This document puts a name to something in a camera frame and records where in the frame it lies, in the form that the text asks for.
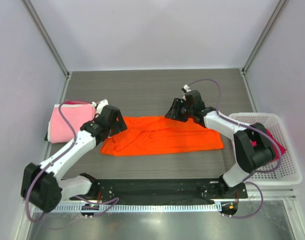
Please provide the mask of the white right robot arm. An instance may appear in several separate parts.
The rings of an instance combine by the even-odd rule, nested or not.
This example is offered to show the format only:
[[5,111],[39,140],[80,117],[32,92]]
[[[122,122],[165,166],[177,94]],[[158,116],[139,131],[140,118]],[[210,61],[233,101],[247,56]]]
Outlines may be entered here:
[[185,92],[183,98],[175,98],[165,117],[180,122],[192,119],[232,141],[235,164],[218,178],[218,192],[224,198],[231,197],[236,187],[261,167],[282,157],[278,144],[263,124],[243,123],[221,114],[214,107],[205,106],[197,90]]

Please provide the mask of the orange t shirt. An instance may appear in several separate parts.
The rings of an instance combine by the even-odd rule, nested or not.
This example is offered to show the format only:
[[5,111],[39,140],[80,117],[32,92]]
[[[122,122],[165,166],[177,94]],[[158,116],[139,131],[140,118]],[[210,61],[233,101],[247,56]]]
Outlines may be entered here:
[[221,135],[193,120],[180,122],[163,116],[126,116],[127,130],[103,143],[100,153],[114,157],[179,154],[222,150]]

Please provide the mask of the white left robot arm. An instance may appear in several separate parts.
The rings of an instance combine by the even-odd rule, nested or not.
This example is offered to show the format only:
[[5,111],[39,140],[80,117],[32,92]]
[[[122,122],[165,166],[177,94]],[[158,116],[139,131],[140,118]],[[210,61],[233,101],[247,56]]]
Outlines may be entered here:
[[28,164],[23,172],[20,195],[25,206],[33,204],[44,213],[53,211],[62,200],[85,196],[92,200],[98,196],[98,181],[86,173],[64,179],[66,172],[87,152],[107,138],[127,129],[119,108],[99,105],[96,117],[85,122],[73,138],[58,152],[36,165]]

